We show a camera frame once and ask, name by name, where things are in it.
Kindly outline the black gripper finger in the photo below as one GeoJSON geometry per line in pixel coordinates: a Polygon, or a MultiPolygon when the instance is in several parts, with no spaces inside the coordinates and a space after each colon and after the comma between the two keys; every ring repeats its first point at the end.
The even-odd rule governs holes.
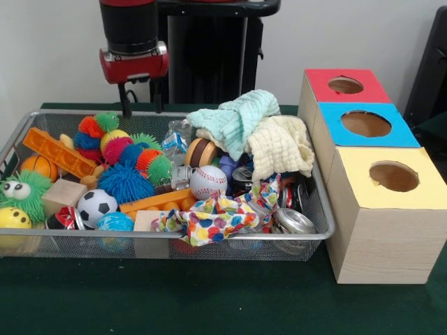
{"type": "Polygon", "coordinates": [[[163,111],[163,99],[162,99],[162,86],[163,86],[163,80],[162,79],[155,79],[153,81],[154,86],[154,103],[156,107],[157,113],[162,113],[163,111]]]}
{"type": "Polygon", "coordinates": [[[119,83],[117,85],[117,87],[118,87],[119,99],[120,99],[120,103],[121,103],[121,107],[122,107],[122,115],[123,115],[123,117],[131,117],[132,111],[131,111],[131,107],[130,107],[130,102],[127,98],[125,84],[119,83]]]}

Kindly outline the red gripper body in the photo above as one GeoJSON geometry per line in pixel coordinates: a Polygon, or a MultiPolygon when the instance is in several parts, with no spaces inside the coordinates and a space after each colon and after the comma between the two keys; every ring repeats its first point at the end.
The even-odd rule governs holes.
{"type": "Polygon", "coordinates": [[[168,48],[163,41],[145,54],[124,56],[100,49],[99,59],[106,81],[110,84],[145,81],[165,77],[169,67],[168,48]]]}

